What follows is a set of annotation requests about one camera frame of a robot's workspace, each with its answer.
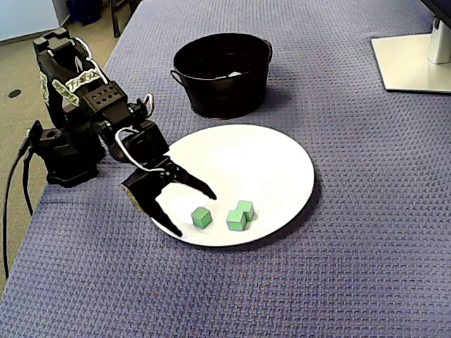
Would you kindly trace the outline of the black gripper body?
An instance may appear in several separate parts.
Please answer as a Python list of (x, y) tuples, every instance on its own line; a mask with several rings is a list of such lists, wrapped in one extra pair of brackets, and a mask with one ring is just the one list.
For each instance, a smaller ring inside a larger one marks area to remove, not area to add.
[(169, 146), (156, 123), (146, 120), (117, 131), (111, 136), (108, 148), (114, 159), (134, 166), (121, 186), (137, 208), (142, 210), (142, 197), (156, 200), (171, 182), (168, 164), (172, 161), (166, 155)]

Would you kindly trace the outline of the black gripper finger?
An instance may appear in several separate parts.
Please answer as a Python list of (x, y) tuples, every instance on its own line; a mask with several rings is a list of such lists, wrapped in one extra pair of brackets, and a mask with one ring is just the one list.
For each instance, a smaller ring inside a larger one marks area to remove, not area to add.
[(168, 172), (170, 173), (169, 177), (172, 179), (172, 182), (186, 185), (203, 193), (212, 200), (217, 200), (216, 194), (207, 183), (191, 175), (176, 163), (168, 164)]
[(149, 217), (153, 218), (156, 222), (164, 226), (177, 237), (181, 237), (183, 235), (155, 199), (151, 197), (142, 197), (140, 206)]

